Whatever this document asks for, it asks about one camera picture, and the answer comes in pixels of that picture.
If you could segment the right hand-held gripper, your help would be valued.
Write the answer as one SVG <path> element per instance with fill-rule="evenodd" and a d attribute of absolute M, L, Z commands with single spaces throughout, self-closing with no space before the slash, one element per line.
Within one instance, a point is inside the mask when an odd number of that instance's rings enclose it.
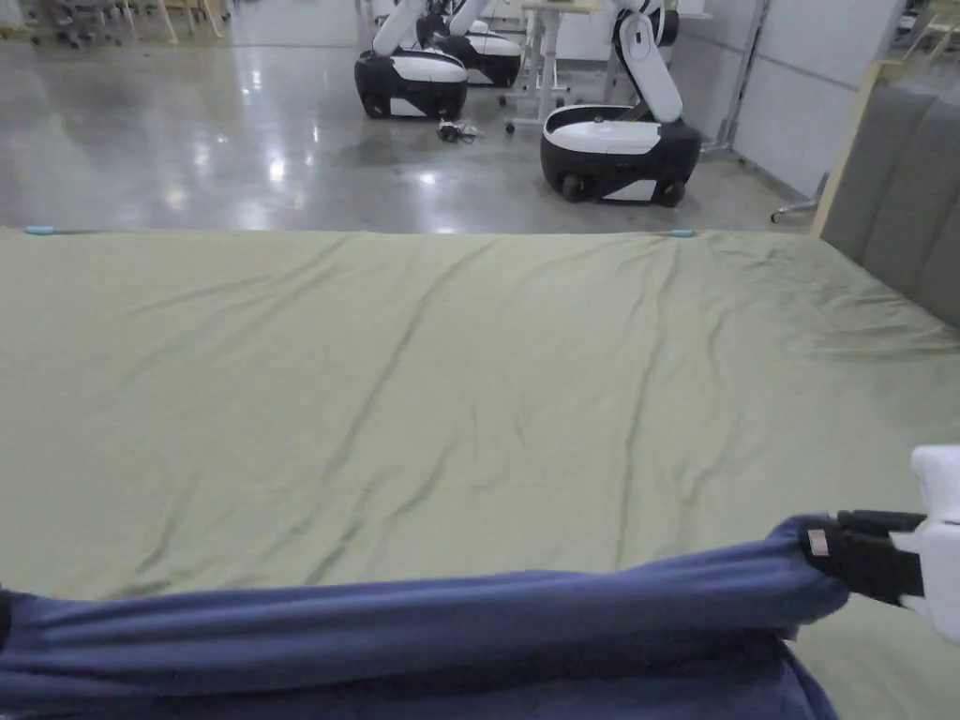
<path fill-rule="evenodd" d="M 908 608 L 958 645 L 959 447 L 918 446 L 910 463 L 926 515 L 841 511 L 841 526 L 801 529 L 802 555 L 850 593 Z"/>

